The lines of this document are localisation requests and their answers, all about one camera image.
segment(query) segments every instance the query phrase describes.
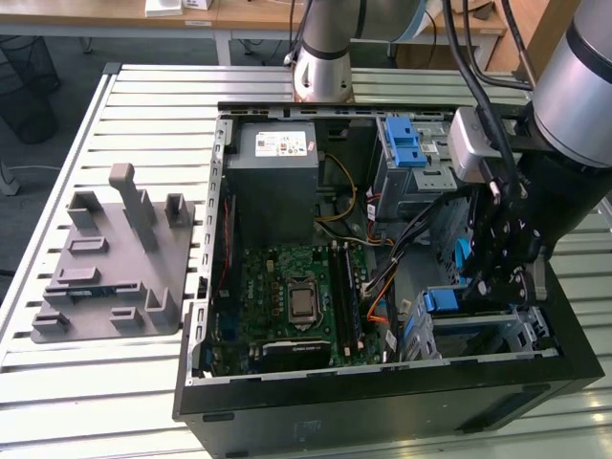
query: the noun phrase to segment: black cable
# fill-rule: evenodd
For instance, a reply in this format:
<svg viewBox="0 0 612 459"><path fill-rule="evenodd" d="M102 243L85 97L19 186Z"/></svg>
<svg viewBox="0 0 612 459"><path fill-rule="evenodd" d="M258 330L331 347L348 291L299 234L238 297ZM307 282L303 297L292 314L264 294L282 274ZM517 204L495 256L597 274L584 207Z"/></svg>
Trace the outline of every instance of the black cable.
<svg viewBox="0 0 612 459"><path fill-rule="evenodd" d="M312 6L313 6L313 0L308 0L308 4L306 5L306 10L304 11L304 14L302 15L302 20L299 23L297 32L295 33L294 41L293 43L290 43L290 46L289 46L290 52L295 51L297 44L301 42L302 40L302 35L304 35L304 27L306 26L306 18L308 17L308 14L310 13L310 8Z"/></svg>
<svg viewBox="0 0 612 459"><path fill-rule="evenodd" d="M389 329L395 337L395 349L389 347L389 354L387 361L399 361L400 350L401 350L401 337L400 337L400 322L398 319L398 309L395 305L395 281L389 284L389 288L384 293L384 301L386 302L386 315L389 319Z"/></svg>
<svg viewBox="0 0 612 459"><path fill-rule="evenodd" d="M510 32L513 35L514 44L518 49L518 56L520 57L520 61L525 68L525 72L527 72L527 78L530 80L532 86L536 85L536 73L534 72L534 65L532 64L529 55L527 54L527 48L525 47L525 43L523 42L522 36L520 36L520 30L516 25L516 21L514 20L513 9L510 6L510 2L508 0L501 0L501 6L504 10L504 15L506 16L506 21L508 22L508 27L510 28Z"/></svg>
<svg viewBox="0 0 612 459"><path fill-rule="evenodd" d="M283 42L282 40L278 40L278 44L276 45L276 48L274 48L274 52L272 53L272 55L268 57L266 60L262 60L261 65L266 66L268 62L270 62L276 57L276 53L278 53L278 48L280 48L280 45L282 42Z"/></svg>
<svg viewBox="0 0 612 459"><path fill-rule="evenodd" d="M518 26L516 25L516 21L514 20L513 10L510 7L510 3L508 0L501 0L501 8L504 10L504 15L506 16L506 20L508 21L508 28L510 29L511 34L513 35L514 44L516 48L521 51L527 51L525 48L525 43L523 42L523 37L520 36L520 31Z"/></svg>
<svg viewBox="0 0 612 459"><path fill-rule="evenodd" d="M240 44L242 45L242 47L245 49L245 55L252 55L252 50L247 46L247 44L244 42L244 40L238 40L240 42Z"/></svg>
<svg viewBox="0 0 612 459"><path fill-rule="evenodd" d="M502 88L511 88L518 89L521 91L533 91L532 85L529 83L522 83L520 81L506 81L503 79L492 78L482 73L480 67L478 67L478 63L476 62L476 58L474 57L474 49L471 42L471 32L470 32L470 12L469 9L469 0L463 0L463 28L464 35L466 36L466 45L468 46L468 58L470 59L471 69L474 71L478 79L481 81L490 84L491 86L499 86Z"/></svg>
<svg viewBox="0 0 612 459"><path fill-rule="evenodd" d="M443 0L442 5L444 19L447 25L448 44L450 45L452 56L455 59L457 67L459 68L459 72L463 76L466 84L470 88L471 93L482 109L486 122L489 125L489 129L494 136L494 139L492 140L496 143L496 147L501 154L506 166L506 172L508 174L508 193L512 198L518 199L520 190L518 173L516 172L513 151L510 148L508 137L506 137L506 131L504 130L501 119L495 114L491 101L489 100L489 96L487 96L487 93L478 82L478 79L470 70L468 62L466 62L465 58L461 54L459 39L457 38L457 31L453 22L450 0Z"/></svg>
<svg viewBox="0 0 612 459"><path fill-rule="evenodd" d="M294 46L294 12L295 0L291 0L291 8L289 10L289 53L293 50Z"/></svg>
<svg viewBox="0 0 612 459"><path fill-rule="evenodd" d="M427 60L427 65L425 66L425 69L428 69L431 65L431 61L433 60L433 55L436 52L436 46L438 46L438 26L436 26L436 21L433 20L433 17L431 17L431 14L429 14L429 11L425 10L425 14L429 17L431 25L433 26L433 44L431 45L431 50L429 51L429 59Z"/></svg>

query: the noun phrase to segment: trash bin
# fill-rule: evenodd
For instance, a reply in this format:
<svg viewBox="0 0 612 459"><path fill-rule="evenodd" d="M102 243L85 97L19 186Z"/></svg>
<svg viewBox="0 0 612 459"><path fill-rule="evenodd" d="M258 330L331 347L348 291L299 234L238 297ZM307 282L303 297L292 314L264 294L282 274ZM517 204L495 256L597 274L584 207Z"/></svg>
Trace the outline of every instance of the trash bin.
<svg viewBox="0 0 612 459"><path fill-rule="evenodd" d="M34 75L34 87L42 94L50 94L59 87L59 78L42 36L0 35L0 51L24 81Z"/></svg>
<svg viewBox="0 0 612 459"><path fill-rule="evenodd" d="M0 64L0 118L23 143L44 142L57 130L51 105L35 81L27 62Z"/></svg>

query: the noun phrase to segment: white cable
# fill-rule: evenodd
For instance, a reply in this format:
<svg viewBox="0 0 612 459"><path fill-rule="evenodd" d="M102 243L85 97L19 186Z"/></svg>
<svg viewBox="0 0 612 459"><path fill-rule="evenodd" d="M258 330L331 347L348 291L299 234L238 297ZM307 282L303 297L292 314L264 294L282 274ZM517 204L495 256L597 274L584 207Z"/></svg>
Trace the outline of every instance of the white cable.
<svg viewBox="0 0 612 459"><path fill-rule="evenodd" d="M317 225L323 230L325 231L325 233L331 237L332 239L341 239L343 241L352 241L352 242L358 242L360 244L363 244L364 246L370 246L370 247L380 247L380 244L374 244L372 242L367 242L367 241L363 241L361 239L358 239L357 237L338 237L335 236L334 234L332 234L331 232L329 232L327 230L327 228L325 228L324 226L322 226L319 222L316 222Z"/></svg>
<svg viewBox="0 0 612 459"><path fill-rule="evenodd" d="M61 167L55 167L52 165L16 165L13 167L7 167L8 170L15 169L50 169L50 170L61 170Z"/></svg>

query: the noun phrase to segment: motherboard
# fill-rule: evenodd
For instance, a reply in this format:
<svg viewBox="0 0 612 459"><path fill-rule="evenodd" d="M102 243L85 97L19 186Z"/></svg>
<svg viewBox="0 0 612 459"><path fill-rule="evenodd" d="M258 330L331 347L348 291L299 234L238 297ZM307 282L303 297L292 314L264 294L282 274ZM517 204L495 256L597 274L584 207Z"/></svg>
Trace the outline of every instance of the motherboard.
<svg viewBox="0 0 612 459"><path fill-rule="evenodd" d="M375 329L362 329L361 246L278 246L242 256L240 298L220 313L221 374L354 366L381 360Z"/></svg>

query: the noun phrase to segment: aluminum extrusion table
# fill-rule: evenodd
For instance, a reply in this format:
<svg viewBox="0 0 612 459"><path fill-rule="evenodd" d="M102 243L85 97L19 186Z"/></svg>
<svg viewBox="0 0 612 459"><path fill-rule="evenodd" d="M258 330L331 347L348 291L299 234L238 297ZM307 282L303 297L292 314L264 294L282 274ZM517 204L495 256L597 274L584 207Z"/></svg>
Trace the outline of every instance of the aluminum extrusion table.
<svg viewBox="0 0 612 459"><path fill-rule="evenodd" d="M469 104L454 72L355 70L358 102ZM524 103L489 88L494 101ZM130 162L152 201L168 192L207 198L208 161L221 100L288 101L291 74L266 67L124 65L104 75L0 308L0 453L22 457L208 457L171 418L181 332L174 336L34 344L33 316L55 269L76 188L118 202L110 165ZM196 220L202 220L202 205ZM193 240L202 236L196 227ZM191 249L195 266L198 248ZM556 398L496 432L326 451L324 457L610 457L612 455L612 234L594 211L558 244L553 266L585 328L602 380ZM189 273L186 293L197 289Z"/></svg>

